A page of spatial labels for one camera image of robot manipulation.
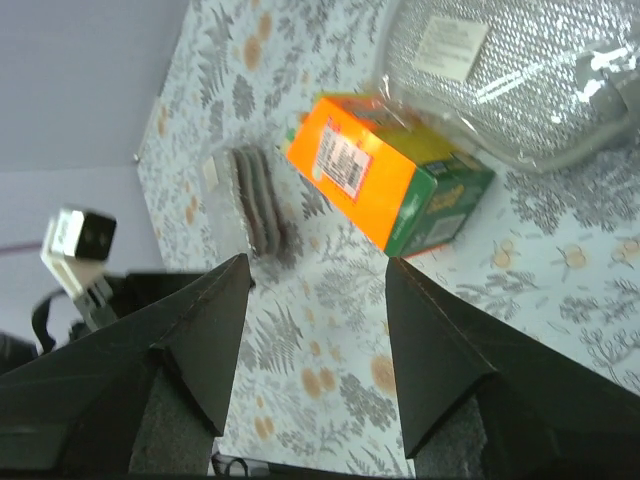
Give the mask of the orange sponge box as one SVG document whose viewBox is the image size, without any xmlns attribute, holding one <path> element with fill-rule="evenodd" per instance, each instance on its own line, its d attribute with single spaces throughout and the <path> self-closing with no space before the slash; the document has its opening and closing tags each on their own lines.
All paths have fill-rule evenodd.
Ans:
<svg viewBox="0 0 640 480">
<path fill-rule="evenodd" d="M 412 111 L 359 93 L 319 94 L 286 157 L 389 257 L 452 241 L 495 176 Z"/>
</svg>

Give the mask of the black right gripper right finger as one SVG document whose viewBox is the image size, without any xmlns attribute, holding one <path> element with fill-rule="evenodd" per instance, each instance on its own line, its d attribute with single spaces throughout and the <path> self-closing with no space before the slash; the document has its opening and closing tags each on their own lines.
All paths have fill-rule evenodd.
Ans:
<svg viewBox="0 0 640 480">
<path fill-rule="evenodd" d="M 639 399 L 404 260 L 386 304 L 405 454 L 419 475 L 635 475 Z"/>
</svg>

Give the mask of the silver steel wool pack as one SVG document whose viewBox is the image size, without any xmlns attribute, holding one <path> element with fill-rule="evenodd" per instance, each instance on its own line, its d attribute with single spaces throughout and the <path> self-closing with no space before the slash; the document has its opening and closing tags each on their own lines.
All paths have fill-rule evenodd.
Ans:
<svg viewBox="0 0 640 480">
<path fill-rule="evenodd" d="M 200 174 L 216 256 L 244 253 L 264 269 L 294 269 L 297 235 L 282 214 L 264 149 L 217 148 L 202 161 Z"/>
<path fill-rule="evenodd" d="M 635 1 L 395 1 L 375 66 L 387 101 L 530 172 L 639 135 Z"/>
</svg>

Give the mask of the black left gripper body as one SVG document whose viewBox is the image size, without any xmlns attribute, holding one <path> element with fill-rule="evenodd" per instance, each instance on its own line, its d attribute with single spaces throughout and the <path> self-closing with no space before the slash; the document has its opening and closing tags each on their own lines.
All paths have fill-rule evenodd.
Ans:
<svg viewBox="0 0 640 480">
<path fill-rule="evenodd" d="M 101 307 L 72 307 L 67 333 L 58 340 L 51 328 L 51 305 L 68 295 L 56 288 L 42 297 L 29 314 L 1 311 L 1 373 L 15 370 L 41 355 L 159 301 L 199 278 L 199 272 L 133 271 L 105 277 L 112 296 Z"/>
</svg>

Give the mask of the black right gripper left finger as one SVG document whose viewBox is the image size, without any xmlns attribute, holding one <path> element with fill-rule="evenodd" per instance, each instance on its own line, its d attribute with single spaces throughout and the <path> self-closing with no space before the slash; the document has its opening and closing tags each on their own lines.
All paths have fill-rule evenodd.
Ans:
<svg viewBox="0 0 640 480">
<path fill-rule="evenodd" d="M 2 375 L 2 473 L 206 474 L 252 286 L 244 254 L 121 278 L 97 330 Z"/>
</svg>

